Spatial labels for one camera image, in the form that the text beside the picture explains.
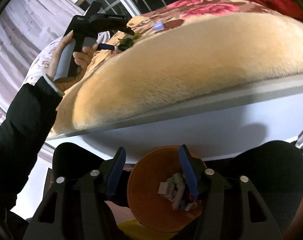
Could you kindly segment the person left hand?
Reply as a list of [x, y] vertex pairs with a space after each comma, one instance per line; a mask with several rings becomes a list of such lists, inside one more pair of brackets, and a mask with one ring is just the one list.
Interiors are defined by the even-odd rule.
[[[51, 70], [57, 70], [62, 51], [71, 42], [72, 38], [73, 30], [61, 39], [51, 58], [51, 62], [49, 65]], [[61, 92], [68, 90], [73, 85], [78, 83], [84, 77], [88, 65], [91, 63], [91, 60], [94, 56], [94, 52], [96, 51], [97, 47], [98, 44], [95, 43], [92, 47], [83, 47], [81, 49], [81, 52], [73, 52], [74, 63], [76, 63], [79, 69], [79, 73], [75, 77], [67, 77], [53, 81], [50, 76], [47, 76], [50, 80], [49, 83], [52, 84], [55, 89], [58, 89]]]

